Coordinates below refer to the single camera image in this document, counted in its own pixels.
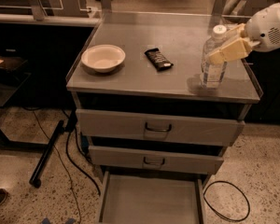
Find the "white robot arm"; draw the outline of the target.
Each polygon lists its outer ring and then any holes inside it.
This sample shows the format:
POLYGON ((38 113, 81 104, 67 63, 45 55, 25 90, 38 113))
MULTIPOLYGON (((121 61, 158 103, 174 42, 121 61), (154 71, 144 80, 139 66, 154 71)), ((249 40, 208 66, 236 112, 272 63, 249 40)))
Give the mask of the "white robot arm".
POLYGON ((254 14, 247 23, 230 29, 225 41, 206 55, 210 64, 247 57, 252 51, 269 52, 280 48, 280 3, 254 14))

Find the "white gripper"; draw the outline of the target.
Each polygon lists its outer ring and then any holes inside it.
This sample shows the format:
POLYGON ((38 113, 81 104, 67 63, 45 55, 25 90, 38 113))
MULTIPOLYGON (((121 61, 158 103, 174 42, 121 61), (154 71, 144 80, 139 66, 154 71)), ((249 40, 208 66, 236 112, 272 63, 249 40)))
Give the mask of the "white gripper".
POLYGON ((247 57, 252 50, 269 52, 280 48, 280 3, 254 14, 246 23, 229 24, 224 43, 207 54, 210 64, 247 57))

